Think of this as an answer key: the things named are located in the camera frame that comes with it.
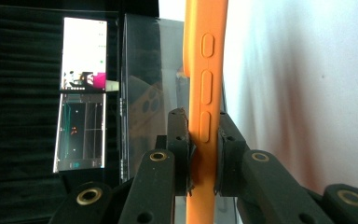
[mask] dark fabric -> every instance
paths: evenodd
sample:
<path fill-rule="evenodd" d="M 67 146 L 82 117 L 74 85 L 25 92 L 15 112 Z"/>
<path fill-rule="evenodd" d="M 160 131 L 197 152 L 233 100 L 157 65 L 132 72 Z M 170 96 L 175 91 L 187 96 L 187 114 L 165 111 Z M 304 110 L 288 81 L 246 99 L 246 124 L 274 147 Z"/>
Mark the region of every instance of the dark fabric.
<path fill-rule="evenodd" d="M 62 17 L 108 14 L 0 7 L 0 223 L 46 223 L 66 196 L 52 173 L 62 56 Z M 109 18 L 115 21 L 115 14 Z M 109 32 L 110 79 L 117 32 Z M 116 96 L 109 96 L 107 166 L 118 175 Z M 112 176 L 118 182 L 118 176 Z"/>

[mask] display screen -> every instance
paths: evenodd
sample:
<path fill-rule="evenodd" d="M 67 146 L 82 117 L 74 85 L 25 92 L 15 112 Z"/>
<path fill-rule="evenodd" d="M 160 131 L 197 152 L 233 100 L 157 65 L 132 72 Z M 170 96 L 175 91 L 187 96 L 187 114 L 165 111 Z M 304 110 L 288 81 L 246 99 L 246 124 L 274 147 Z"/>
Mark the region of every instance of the display screen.
<path fill-rule="evenodd" d="M 107 21 L 63 19 L 62 91 L 104 91 Z"/>
<path fill-rule="evenodd" d="M 54 172 L 104 167 L 105 94 L 62 94 Z"/>

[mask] white surface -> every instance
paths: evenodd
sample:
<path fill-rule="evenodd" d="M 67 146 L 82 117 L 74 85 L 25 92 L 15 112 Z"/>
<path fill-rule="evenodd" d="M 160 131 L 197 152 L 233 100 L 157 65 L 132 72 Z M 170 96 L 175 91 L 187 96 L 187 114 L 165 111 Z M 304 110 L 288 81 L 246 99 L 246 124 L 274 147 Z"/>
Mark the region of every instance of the white surface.
<path fill-rule="evenodd" d="M 183 20 L 185 1 L 170 2 L 160 16 Z M 358 1 L 230 0 L 224 71 L 251 148 L 319 193 L 358 188 Z"/>

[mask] orange strip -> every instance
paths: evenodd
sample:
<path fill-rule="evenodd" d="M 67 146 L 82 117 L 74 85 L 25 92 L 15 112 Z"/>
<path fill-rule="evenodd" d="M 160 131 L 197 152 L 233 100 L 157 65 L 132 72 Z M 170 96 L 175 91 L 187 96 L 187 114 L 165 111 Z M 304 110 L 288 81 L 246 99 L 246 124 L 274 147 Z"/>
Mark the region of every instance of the orange strip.
<path fill-rule="evenodd" d="M 213 223 L 217 129 L 223 76 L 227 0 L 186 0 L 184 73 L 190 77 L 188 129 L 197 149 L 186 223 Z"/>

